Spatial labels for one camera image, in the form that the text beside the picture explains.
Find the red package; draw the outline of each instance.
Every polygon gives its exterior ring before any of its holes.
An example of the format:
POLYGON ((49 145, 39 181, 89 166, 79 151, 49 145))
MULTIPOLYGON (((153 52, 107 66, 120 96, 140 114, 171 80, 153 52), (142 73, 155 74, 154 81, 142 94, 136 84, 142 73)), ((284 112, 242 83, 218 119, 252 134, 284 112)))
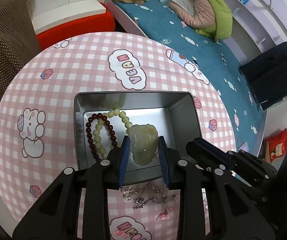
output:
POLYGON ((287 152, 287 129, 276 136, 267 139, 269 145, 269 157, 272 162, 275 158, 282 157, 287 152))

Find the round table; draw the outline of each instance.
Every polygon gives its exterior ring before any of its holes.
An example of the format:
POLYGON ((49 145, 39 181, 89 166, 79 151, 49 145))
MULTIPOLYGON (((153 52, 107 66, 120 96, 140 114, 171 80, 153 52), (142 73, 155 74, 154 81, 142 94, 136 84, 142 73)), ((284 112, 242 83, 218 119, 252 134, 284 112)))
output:
MULTIPOLYGON (((26 64, 0 102, 0 195, 15 219, 24 216, 64 168, 77 169, 75 95, 119 90, 192 93, 203 138, 223 151, 236 150, 220 95, 194 63, 141 36, 116 32, 76 36, 49 47, 26 64)), ((160 181, 155 183, 163 187, 160 181)), ((173 192, 163 189, 169 196, 167 204, 151 203, 138 212, 121 192, 109 191, 110 221, 131 216, 154 239, 176 239, 179 203, 171 199, 173 192), (174 222, 156 221, 169 206, 175 208, 174 222)))

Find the silver necklace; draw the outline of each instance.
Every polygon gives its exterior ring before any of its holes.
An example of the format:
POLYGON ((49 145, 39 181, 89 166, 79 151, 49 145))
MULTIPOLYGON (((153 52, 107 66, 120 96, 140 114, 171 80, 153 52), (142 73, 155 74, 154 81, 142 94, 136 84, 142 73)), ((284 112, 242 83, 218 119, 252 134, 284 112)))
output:
POLYGON ((165 196, 163 194, 163 191, 161 189, 157 189, 150 182, 146 182, 146 185, 143 187, 143 192, 140 194, 140 196, 138 198, 134 199, 134 202, 136 203, 136 205, 133 207, 133 209, 136 210, 136 209, 139 209, 139 208, 143 208, 150 201, 157 202, 158 204, 166 203, 166 199, 167 199, 167 196, 165 196), (153 197, 147 199, 146 201, 144 201, 144 198, 142 197, 142 194, 145 192, 145 190, 147 188, 147 185, 149 185, 157 193, 157 195, 162 196, 163 200, 158 200, 157 196, 153 196, 153 197))

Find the red stool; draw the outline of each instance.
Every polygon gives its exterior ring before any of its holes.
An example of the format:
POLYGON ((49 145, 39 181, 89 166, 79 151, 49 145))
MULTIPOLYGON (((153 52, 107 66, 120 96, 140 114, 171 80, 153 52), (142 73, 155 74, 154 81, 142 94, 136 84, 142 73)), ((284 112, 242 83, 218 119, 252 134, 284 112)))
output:
POLYGON ((107 10, 106 5, 101 4, 106 8, 106 13, 104 14, 83 17, 39 33, 37 38, 41 50, 73 36, 94 32, 113 32, 116 27, 114 17, 107 10))

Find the brown curtain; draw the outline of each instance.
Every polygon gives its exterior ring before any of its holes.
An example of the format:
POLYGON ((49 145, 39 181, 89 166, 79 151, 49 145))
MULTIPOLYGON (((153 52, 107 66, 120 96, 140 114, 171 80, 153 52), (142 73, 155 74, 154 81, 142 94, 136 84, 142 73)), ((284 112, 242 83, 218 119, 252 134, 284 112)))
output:
POLYGON ((26 0, 0 0, 0 100, 16 74, 40 51, 26 0))

